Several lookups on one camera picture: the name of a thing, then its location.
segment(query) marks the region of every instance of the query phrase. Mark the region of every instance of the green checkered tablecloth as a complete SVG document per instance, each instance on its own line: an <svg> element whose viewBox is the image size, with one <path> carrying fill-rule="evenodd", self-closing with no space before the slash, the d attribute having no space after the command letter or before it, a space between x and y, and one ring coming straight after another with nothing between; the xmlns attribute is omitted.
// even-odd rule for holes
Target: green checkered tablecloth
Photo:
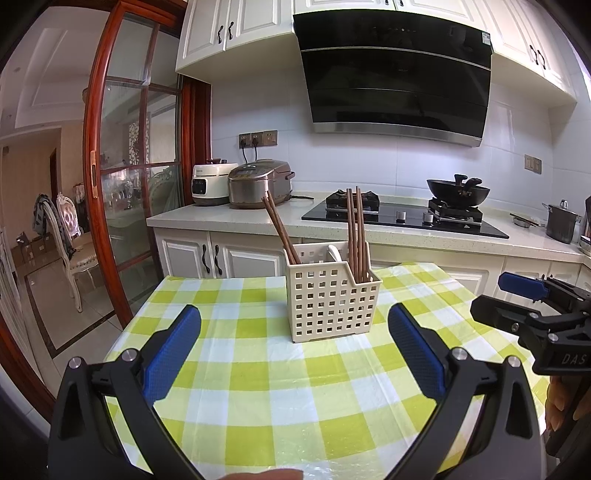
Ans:
<svg viewBox="0 0 591 480"><path fill-rule="evenodd" d="M199 340L167 398L154 404L166 428L208 479L279 466L307 478L382 479L435 406L423 397L388 333L403 302L419 324L475 358L524 361L540 424L548 386L515 336L475 323L472 293L433 264L377 271L384 283L369 333L292 343L284 277L197 280L167 277L113 346L141 348L191 303ZM444 467L457 463L478 415L476 398ZM145 469L114 399L109 409L130 460Z"/></svg>

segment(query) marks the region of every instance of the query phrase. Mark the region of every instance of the human hand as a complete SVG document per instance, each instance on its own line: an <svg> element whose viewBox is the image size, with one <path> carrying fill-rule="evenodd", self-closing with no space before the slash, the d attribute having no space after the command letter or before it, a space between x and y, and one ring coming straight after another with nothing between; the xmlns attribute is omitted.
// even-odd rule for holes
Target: human hand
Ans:
<svg viewBox="0 0 591 480"><path fill-rule="evenodd" d="M550 377L550 385L546 398L546 428L558 430L564 422L564 410L572 401L576 388L570 387L560 381L560 377ZM591 388L583 396L577 409L574 411L573 420L585 416L591 412Z"/></svg>
<svg viewBox="0 0 591 480"><path fill-rule="evenodd" d="M232 473L220 480L303 480L304 472L291 468L267 470L261 473Z"/></svg>

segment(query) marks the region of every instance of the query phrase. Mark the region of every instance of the blue gripper pad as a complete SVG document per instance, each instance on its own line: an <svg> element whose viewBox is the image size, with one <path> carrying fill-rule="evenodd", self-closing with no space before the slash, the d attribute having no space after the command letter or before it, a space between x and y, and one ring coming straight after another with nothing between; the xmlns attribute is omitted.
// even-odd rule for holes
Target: blue gripper pad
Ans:
<svg viewBox="0 0 591 480"><path fill-rule="evenodd" d="M522 277L515 273L505 272L499 277L499 288L530 300L543 300L548 297L548 289L541 280Z"/></svg>
<svg viewBox="0 0 591 480"><path fill-rule="evenodd" d="M201 314L199 310L187 305L178 314L174 330L144 370L144 398L149 405L162 400L168 395L174 379L177 378L184 361L201 332Z"/></svg>
<svg viewBox="0 0 591 480"><path fill-rule="evenodd" d="M445 395L445 369L419 331L417 321L401 304L390 308L388 330L423 395L439 402Z"/></svg>

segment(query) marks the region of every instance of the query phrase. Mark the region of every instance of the power outlet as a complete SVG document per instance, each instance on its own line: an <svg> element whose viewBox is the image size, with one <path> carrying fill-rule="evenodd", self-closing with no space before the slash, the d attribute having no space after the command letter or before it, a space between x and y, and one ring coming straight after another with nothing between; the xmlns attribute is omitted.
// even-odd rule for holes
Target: power outlet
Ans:
<svg viewBox="0 0 591 480"><path fill-rule="evenodd" d="M238 146L240 148L248 148L252 146L251 134L238 135Z"/></svg>
<svg viewBox="0 0 591 480"><path fill-rule="evenodd" d="M277 130L267 130L262 133L262 144L265 147L277 145Z"/></svg>
<svg viewBox="0 0 591 480"><path fill-rule="evenodd" d="M542 161L531 155L525 155L525 169L542 175Z"/></svg>
<svg viewBox="0 0 591 480"><path fill-rule="evenodd" d="M253 147L262 147L264 144L262 142L263 132L256 132L251 134L251 144Z"/></svg>

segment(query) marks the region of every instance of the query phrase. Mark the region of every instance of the white tile wall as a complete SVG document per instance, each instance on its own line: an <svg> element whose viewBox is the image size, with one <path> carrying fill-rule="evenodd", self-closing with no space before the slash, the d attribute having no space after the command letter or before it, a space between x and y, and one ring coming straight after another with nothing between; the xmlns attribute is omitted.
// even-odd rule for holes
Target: white tile wall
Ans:
<svg viewBox="0 0 591 480"><path fill-rule="evenodd" d="M551 201L569 202L569 208L584 213L584 200L591 196L591 77L574 48L547 16L556 44L569 70L577 103L549 110L554 149Z"/></svg>
<svg viewBox="0 0 591 480"><path fill-rule="evenodd" d="M542 215L541 202L550 200L548 109L500 85L491 86L479 148L385 135L315 134L302 68L213 85L212 156L242 163L238 135L268 129L279 130L278 145L259 148L258 158L289 161L296 190L358 184L378 194L431 198L427 179L463 173L491 188L488 206ZM526 153L542 159L543 175L524 170ZM253 149L246 149L246 156L253 160Z"/></svg>

